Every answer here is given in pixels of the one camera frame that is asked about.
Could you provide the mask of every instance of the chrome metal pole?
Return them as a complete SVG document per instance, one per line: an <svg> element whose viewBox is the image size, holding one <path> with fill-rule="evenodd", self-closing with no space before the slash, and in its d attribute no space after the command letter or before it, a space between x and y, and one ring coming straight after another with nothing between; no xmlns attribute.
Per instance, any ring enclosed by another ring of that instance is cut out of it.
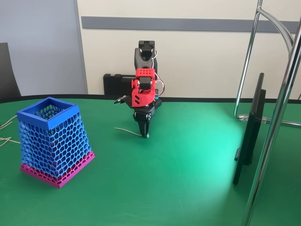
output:
<svg viewBox="0 0 301 226"><path fill-rule="evenodd" d="M271 150L274 147L277 134L281 125L281 121L285 112L285 108L293 87L293 83L298 71L298 67L301 60L301 19L299 27L294 39L292 51L289 57L289 61L285 71L285 77L283 79L281 89L278 95L272 120L270 122L268 134L264 141L262 153L259 159L258 167L252 184L250 196L246 206L246 212L242 220L242 226L249 226L254 210L254 204L258 198L258 192L262 185L262 180L265 175Z"/></svg>
<svg viewBox="0 0 301 226"><path fill-rule="evenodd" d="M286 43L288 54L290 54L290 52L292 50L292 45L293 45L293 36L292 36L292 34L290 34L289 31L287 30L287 28L285 26L283 26L283 24L279 20L277 20L276 17L271 15L270 13L264 11L262 8L258 8L257 12L259 12L265 18L270 20L272 22L272 24L277 28L277 30L280 32L280 34L282 35L282 37L283 37L283 39Z"/></svg>
<svg viewBox="0 0 301 226"><path fill-rule="evenodd" d="M261 8L261 5L262 5L262 0L258 0L257 8ZM246 78L246 71L247 71L248 65L249 65L249 60L250 60L250 55L252 52L252 47L253 47L253 42L254 42L254 38L255 38L255 34L256 34L256 28L257 28L257 24L258 24L258 20L259 20L259 15L260 15L260 13L257 12L257 10L256 10L253 28L252 28L251 37L250 37L249 46L248 46L248 51L246 53L244 69L243 69L243 73L241 75L240 84L239 84L236 102L235 102L234 118L237 118L237 119L239 118L237 115L238 105L239 105L241 93L243 91L243 86L244 86L244 82L245 82L245 78Z"/></svg>

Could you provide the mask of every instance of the monitor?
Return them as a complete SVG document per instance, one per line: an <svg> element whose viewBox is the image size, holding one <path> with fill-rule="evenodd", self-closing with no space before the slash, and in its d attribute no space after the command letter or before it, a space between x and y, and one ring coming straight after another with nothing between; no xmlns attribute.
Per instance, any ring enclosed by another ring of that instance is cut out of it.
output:
<svg viewBox="0 0 301 226"><path fill-rule="evenodd" d="M263 77L264 73L260 73L246 125L244 138L241 147L238 148L236 152L235 160L237 161L237 164L233 178L234 185L238 184L243 165L248 166L250 163L252 163L253 150L260 129L265 102L266 90L261 88Z"/></svg>

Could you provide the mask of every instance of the pink base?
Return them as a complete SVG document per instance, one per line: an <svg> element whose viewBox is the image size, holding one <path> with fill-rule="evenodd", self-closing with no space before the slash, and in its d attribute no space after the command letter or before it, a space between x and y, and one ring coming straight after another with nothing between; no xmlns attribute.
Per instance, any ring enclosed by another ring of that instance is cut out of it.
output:
<svg viewBox="0 0 301 226"><path fill-rule="evenodd" d="M26 164L22 164L20 170L23 173L26 173L34 178L44 181L49 185L52 185L57 188L61 188L94 158L95 158L94 153L92 151L88 152L87 154L84 155L84 157L81 160L79 160L66 173L64 173L62 176L59 176L58 178L55 178L50 174L44 173L43 171L37 170Z"/></svg>

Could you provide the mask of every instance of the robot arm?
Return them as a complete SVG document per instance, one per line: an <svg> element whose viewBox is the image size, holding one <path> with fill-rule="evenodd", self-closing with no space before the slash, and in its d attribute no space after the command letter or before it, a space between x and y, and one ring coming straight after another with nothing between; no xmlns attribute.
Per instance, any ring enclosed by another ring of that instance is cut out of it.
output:
<svg viewBox="0 0 301 226"><path fill-rule="evenodd" d="M134 120L138 122L143 137L149 136L149 123L155 109L161 106L161 100L156 97L155 89L157 76L157 59L154 41L139 41L135 49L134 65L136 69L135 80L132 81L132 96L123 96L115 101L126 103L134 109Z"/></svg>

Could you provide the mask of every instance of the hexagonal mesh pattern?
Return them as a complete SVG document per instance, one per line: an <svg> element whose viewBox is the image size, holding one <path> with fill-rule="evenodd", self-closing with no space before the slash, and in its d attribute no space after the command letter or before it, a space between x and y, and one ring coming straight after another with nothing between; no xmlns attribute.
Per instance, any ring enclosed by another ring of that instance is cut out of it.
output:
<svg viewBox="0 0 301 226"><path fill-rule="evenodd" d="M47 108L35 115L49 119L61 111ZM80 113L49 130L19 121L19 135L21 162L54 178L62 178L91 151Z"/></svg>
<svg viewBox="0 0 301 226"><path fill-rule="evenodd" d="M43 119L50 119L51 117L55 116L57 113L61 112L63 109L54 106L48 105L47 107L41 109L40 111L36 112L34 115L41 117Z"/></svg>
<svg viewBox="0 0 301 226"><path fill-rule="evenodd" d="M26 164L22 164L20 170L37 178L40 179L52 186L57 188L61 188L65 183L68 182L79 170L81 170L85 165L87 165L93 158L95 157L94 153L88 152L83 156L82 159L76 162L71 168L68 168L67 172L65 172L62 176L55 178L50 174L44 173L41 170L37 170L33 167L30 167Z"/></svg>

